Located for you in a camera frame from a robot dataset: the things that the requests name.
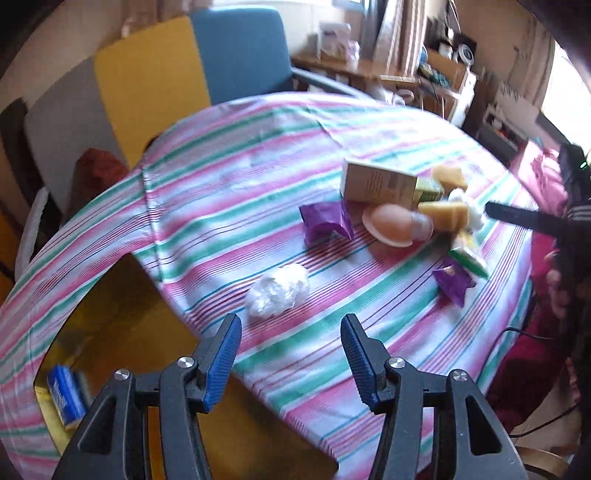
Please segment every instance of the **wall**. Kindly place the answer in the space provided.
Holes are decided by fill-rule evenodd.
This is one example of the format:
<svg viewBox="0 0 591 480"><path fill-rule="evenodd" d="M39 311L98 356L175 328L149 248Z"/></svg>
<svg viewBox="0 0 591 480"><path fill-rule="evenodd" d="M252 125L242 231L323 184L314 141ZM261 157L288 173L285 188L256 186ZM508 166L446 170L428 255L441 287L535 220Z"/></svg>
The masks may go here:
<svg viewBox="0 0 591 480"><path fill-rule="evenodd" d="M271 5L279 10L292 52L306 47L310 34L317 29L320 21L351 23L353 38L359 39L361 13L334 8L330 6L330 0L326 5L296 1L252 3ZM58 78L115 41L123 21L124 0L65 0L33 32L0 79L0 111L19 97L23 97L29 107L33 105ZM29 208L20 194L1 145L0 202L18 222L24 224Z"/></svg>
<svg viewBox="0 0 591 480"><path fill-rule="evenodd" d="M426 0L425 11L428 17L439 17L447 5L447 0Z"/></svg>
<svg viewBox="0 0 591 480"><path fill-rule="evenodd" d="M477 43L476 67L507 81L531 14L517 0L456 0L462 33Z"/></svg>

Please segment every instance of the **yellow sponge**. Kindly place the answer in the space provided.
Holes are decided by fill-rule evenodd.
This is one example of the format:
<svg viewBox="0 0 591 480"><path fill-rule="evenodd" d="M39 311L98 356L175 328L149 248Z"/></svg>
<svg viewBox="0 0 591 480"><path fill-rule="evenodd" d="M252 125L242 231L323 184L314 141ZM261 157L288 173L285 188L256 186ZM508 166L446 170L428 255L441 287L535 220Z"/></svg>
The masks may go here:
<svg viewBox="0 0 591 480"><path fill-rule="evenodd" d="M460 167L437 165L431 169L431 176L441 183L445 193L450 193L454 189L462 189L465 192L468 188Z"/></svg>
<svg viewBox="0 0 591 480"><path fill-rule="evenodd" d="M459 232L468 225L470 212L462 202L423 202L418 211L433 221L433 229L440 232Z"/></svg>

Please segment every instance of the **black cable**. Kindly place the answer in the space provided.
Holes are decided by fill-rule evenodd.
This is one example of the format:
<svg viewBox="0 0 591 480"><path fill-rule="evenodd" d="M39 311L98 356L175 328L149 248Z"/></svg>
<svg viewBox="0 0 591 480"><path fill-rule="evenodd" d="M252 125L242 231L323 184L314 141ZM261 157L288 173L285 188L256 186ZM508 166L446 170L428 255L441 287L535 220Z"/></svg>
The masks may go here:
<svg viewBox="0 0 591 480"><path fill-rule="evenodd" d="M540 335L532 335L531 333L524 332L523 330L521 330L519 328L515 328L515 327L507 327L499 334L499 337L505 332L517 332L520 335L525 335L526 337L533 338L534 340L557 340L554 337L542 337Z"/></svg>
<svg viewBox="0 0 591 480"><path fill-rule="evenodd" d="M486 356L486 361L488 361L489 357L491 356L492 351L495 349L496 343L499 341L499 338L501 338L501 335L503 335L503 333L507 333L507 332L516 332L516 333L519 333L520 335L525 335L526 337L533 338L534 340L541 340L541 341L544 341L544 342L549 342L549 341L552 341L552 340L556 341L557 340L556 338L553 338L553 337L542 337L540 335L533 335L531 333L524 332L523 330L521 330L519 328L507 327L506 329L504 329L503 331L501 331L499 333L499 335L496 336L496 339L495 339L494 343L492 344L491 351ZM526 435L529 435L530 433L537 432L538 430L543 429L544 427L547 427L551 423L554 423L555 421L560 420L562 417L566 417L569 413L571 413L578 406L579 406L579 404L576 403L572 407L570 407L568 410L562 412L560 415L558 415L557 417L553 418L552 420L549 420L549 421L543 423L542 425L538 425L536 428L533 428L531 430L528 430L527 432L520 433L519 435L511 435L510 434L509 437L512 438L512 439L518 439L518 438L521 438L521 437L525 437Z"/></svg>
<svg viewBox="0 0 591 480"><path fill-rule="evenodd" d="M498 343L499 339L501 338L501 335L503 335L503 333L507 333L507 332L517 332L520 335L525 335L526 337L533 338L534 340L544 340L544 341L557 340L556 338L552 338L552 337L542 337L542 336L539 336L539 335L532 335L531 333L524 332L523 330L521 330L519 328L507 327L506 329L502 330L496 336L495 341L492 342L491 349L488 350L488 354L486 355L485 365L488 362L488 359L491 357L492 351L495 349L496 344Z"/></svg>
<svg viewBox="0 0 591 480"><path fill-rule="evenodd" d="M538 425L536 428L528 430L527 432L520 433L519 435L509 435L509 437L512 439L519 439L521 437L525 437L526 435L529 435L530 433L537 432L538 430L543 429L544 427L547 427L551 423L554 423L556 420L560 420L562 417L566 417L569 413L571 413L578 406L579 406L579 403L577 402L572 407L570 407L568 410L562 412L557 417L554 417L552 420L548 420L546 423L543 423L542 425Z"/></svg>

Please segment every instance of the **striped tablecloth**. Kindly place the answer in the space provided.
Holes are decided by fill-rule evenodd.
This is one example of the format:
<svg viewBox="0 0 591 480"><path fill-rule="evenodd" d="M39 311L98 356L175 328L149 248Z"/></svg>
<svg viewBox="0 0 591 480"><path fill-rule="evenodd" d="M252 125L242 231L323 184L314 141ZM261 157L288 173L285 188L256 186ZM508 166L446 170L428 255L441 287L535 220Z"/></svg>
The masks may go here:
<svg viewBox="0 0 591 480"><path fill-rule="evenodd" d="M339 198L344 159L428 174L462 166L468 193L535 208L489 153L430 113L343 96L282 93L209 108L169 129L129 176L68 222L37 255L0 309L0 438L25 480L48 479L58 455L33 378L58 329L95 282L127 252L196 335L228 312L243 323L234 373L294 429L339 462L338 478L368 476L383 418L359 399L339 339L346 313L417 368L460 367L485 390L530 295L530 233L487 221L477 238L491 271L460 309L431 276L449 248L390 248L361 224L356 239L304 245L298 206ZM266 321L242 305L250 285L278 265L310 272L311 295ZM425 415L423 456L431 445Z"/></svg>

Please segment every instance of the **purple packet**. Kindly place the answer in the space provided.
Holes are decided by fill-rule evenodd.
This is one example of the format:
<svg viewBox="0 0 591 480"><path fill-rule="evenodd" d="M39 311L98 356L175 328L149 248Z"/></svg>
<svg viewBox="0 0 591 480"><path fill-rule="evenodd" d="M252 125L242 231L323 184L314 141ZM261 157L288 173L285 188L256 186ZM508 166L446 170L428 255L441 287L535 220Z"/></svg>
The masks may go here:
<svg viewBox="0 0 591 480"><path fill-rule="evenodd" d="M344 200L301 205L300 214L304 221L306 245L330 232L337 232L349 240L355 240L351 217Z"/></svg>
<svg viewBox="0 0 591 480"><path fill-rule="evenodd" d="M476 286L472 276L451 257L433 270L433 277L443 294L459 307L464 306L466 290Z"/></svg>

